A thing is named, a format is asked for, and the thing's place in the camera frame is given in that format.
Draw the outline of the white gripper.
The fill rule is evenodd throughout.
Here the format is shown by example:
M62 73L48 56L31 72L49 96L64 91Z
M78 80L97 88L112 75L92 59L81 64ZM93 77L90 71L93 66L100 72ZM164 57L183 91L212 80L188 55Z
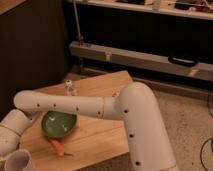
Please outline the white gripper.
M26 115L18 109L11 110L0 122L0 156L7 156L17 149L22 134L37 117Z

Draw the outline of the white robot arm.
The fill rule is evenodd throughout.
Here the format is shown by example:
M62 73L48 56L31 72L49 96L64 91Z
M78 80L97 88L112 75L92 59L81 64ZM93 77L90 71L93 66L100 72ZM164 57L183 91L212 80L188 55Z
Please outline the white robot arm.
M20 137L40 112L57 111L123 120L134 171L179 171L157 100L143 83L130 83L115 97L21 91L15 95L14 105L0 121L0 156L16 151Z

